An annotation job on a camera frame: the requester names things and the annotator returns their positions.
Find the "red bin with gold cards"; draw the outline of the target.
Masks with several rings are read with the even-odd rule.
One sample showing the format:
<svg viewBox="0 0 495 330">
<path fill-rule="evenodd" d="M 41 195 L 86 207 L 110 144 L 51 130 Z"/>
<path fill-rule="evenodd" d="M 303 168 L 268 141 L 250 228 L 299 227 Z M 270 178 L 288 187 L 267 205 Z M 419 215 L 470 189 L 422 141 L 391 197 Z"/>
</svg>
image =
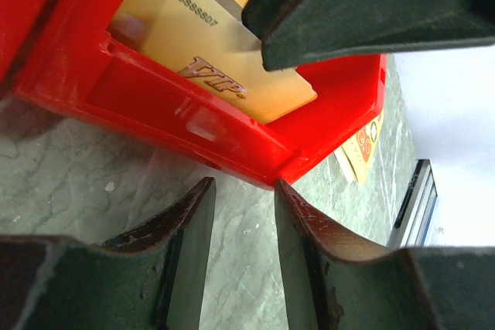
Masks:
<svg viewBox="0 0 495 330">
<path fill-rule="evenodd" d="M 299 180 L 384 105 L 386 56 L 347 57 L 302 66 L 316 100 L 260 124 L 114 40 L 107 26 L 121 1 L 58 0 L 15 95 L 265 188 Z"/>
</svg>

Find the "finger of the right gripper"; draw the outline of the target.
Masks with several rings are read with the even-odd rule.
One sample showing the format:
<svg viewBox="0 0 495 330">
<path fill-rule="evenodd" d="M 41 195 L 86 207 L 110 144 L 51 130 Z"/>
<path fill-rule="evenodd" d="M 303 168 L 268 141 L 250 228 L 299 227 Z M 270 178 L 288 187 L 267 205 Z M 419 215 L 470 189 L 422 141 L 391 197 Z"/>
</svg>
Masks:
<svg viewBox="0 0 495 330">
<path fill-rule="evenodd" d="M 241 19 L 268 71 L 494 42 L 494 0 L 248 0 Z"/>
</svg>

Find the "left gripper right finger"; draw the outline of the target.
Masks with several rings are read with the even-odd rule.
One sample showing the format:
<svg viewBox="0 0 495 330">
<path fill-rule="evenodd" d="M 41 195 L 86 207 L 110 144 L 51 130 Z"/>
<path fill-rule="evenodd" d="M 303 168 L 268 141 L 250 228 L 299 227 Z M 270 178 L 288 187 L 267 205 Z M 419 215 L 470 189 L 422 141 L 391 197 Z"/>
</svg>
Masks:
<svg viewBox="0 0 495 330">
<path fill-rule="evenodd" d="M 492 329 L 491 247 L 392 250 L 321 212 L 287 182 L 275 221 L 291 329 Z"/>
</svg>

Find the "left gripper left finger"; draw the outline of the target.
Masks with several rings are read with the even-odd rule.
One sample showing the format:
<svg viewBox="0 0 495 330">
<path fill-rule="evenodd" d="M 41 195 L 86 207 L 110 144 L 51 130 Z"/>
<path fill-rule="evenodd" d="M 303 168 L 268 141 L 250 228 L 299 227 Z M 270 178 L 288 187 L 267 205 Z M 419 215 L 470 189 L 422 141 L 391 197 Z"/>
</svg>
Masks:
<svg viewBox="0 0 495 330">
<path fill-rule="evenodd" d="M 2 235 L 3 329 L 196 329 L 215 181 L 101 244 Z"/>
</svg>

